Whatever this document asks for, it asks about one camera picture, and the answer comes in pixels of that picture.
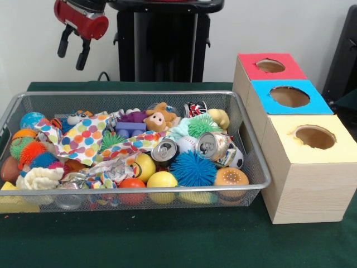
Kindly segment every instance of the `polka dot fabric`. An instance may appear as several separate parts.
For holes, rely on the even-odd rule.
[[[110,116],[99,115],[75,125],[65,136],[50,122],[41,120],[36,129],[43,132],[55,145],[58,156],[92,165],[102,144],[103,133]]]
[[[133,152],[149,152],[158,145],[164,137],[166,137],[169,132],[155,132],[147,131],[135,137],[131,137],[127,142],[115,144],[112,147],[104,150],[101,154],[97,154],[94,163],[98,164],[102,161],[108,161],[115,159],[117,157],[125,158],[131,155]],[[131,159],[128,158],[127,165],[132,165],[130,163]]]

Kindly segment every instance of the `green table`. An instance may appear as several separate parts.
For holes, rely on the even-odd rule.
[[[29,90],[200,90],[229,83],[33,83]],[[342,222],[271,224],[248,208],[10,214],[0,267],[357,267],[357,197]]]

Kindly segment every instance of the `wooden box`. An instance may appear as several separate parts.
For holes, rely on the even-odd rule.
[[[247,105],[254,80],[306,80],[306,76],[290,54],[239,54],[234,74],[233,91]]]
[[[259,144],[268,114],[334,114],[308,80],[252,81],[247,113]]]
[[[337,116],[268,116],[262,150],[274,224],[342,220],[357,187],[357,143]]]

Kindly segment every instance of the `metal basket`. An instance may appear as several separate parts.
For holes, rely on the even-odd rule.
[[[0,191],[0,211],[11,213],[13,206],[30,212],[28,204],[35,204],[40,212],[158,209],[249,206],[259,191],[266,188],[271,177],[258,145],[252,125],[241,99],[230,91],[216,92],[26,92],[15,96],[0,120],[1,139],[10,132],[7,146],[0,158],[0,165],[9,156],[12,134],[20,129],[19,122],[28,112],[40,112],[47,118],[67,114],[72,110],[89,110],[93,113],[119,109],[146,109],[152,103],[167,102],[183,116],[185,102],[204,100],[208,107],[223,109],[231,124],[228,133],[244,154],[242,170],[250,185],[206,186],[142,189],[85,189],[85,190],[18,190]]]

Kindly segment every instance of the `yellow ball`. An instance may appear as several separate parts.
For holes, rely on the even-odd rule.
[[[148,188],[156,187],[176,187],[177,180],[175,177],[165,171],[153,174],[147,182]],[[150,199],[157,204],[168,204],[175,200],[174,193],[149,193]]]
[[[150,156],[146,154],[139,155],[134,164],[135,178],[143,181],[144,183],[156,172],[156,166]]]

